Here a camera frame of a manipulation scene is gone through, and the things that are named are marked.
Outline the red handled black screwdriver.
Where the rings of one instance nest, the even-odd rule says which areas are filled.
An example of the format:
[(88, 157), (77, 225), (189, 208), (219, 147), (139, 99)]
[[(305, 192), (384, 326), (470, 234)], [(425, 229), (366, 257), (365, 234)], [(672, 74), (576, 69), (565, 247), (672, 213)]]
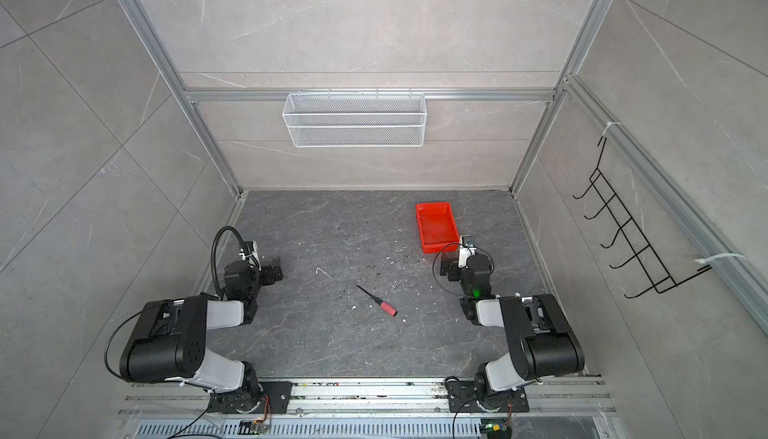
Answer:
[(357, 288), (360, 289), (363, 293), (365, 293), (368, 297), (370, 297), (388, 315), (390, 315), (391, 317), (397, 316), (398, 310), (394, 306), (392, 306), (390, 303), (370, 293), (360, 285), (357, 285)]

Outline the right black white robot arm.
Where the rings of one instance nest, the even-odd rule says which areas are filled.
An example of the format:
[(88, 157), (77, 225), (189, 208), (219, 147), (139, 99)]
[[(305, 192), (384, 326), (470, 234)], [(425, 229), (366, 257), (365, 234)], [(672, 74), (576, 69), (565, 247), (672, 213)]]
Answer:
[(473, 395), (480, 404), (544, 378), (584, 370), (582, 346), (554, 295), (495, 294), (491, 287), (495, 262), (469, 236), (446, 244), (433, 261), (440, 264), (442, 276), (460, 285), (459, 304), (465, 318), (476, 326), (504, 332), (507, 352), (475, 373)]

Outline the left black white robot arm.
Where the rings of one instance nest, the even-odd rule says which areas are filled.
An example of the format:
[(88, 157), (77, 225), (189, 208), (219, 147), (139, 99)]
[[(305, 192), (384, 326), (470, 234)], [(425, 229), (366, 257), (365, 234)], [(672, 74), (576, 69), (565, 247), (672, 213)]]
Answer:
[(207, 333), (253, 322), (260, 290), (283, 279), (280, 258), (263, 264), (254, 242), (224, 270), (225, 297), (194, 295), (147, 303), (138, 314), (119, 361), (126, 382), (189, 384), (242, 408), (263, 395), (254, 367), (210, 350)]

